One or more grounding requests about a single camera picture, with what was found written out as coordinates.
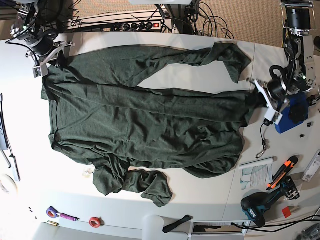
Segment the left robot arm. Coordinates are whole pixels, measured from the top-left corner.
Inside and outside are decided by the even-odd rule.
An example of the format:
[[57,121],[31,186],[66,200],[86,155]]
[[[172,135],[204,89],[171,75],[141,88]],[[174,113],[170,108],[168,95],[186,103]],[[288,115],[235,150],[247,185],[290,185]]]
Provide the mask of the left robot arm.
[[314,3],[311,0],[282,0],[282,40],[287,67],[273,65],[269,69],[271,81],[248,78],[266,101],[264,122],[278,125],[289,96],[309,93],[316,86],[314,42],[310,34],[316,28]]

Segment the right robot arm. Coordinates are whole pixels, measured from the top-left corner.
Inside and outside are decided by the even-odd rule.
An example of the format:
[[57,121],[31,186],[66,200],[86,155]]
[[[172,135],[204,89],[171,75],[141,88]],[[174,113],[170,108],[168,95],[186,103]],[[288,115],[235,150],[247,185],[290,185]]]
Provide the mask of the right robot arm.
[[67,0],[19,0],[19,9],[12,25],[11,39],[7,45],[23,47],[26,57],[33,62],[35,78],[49,74],[48,65],[66,68],[68,60],[65,48],[72,46],[66,40],[56,41],[59,34],[67,30],[66,22],[71,18]]

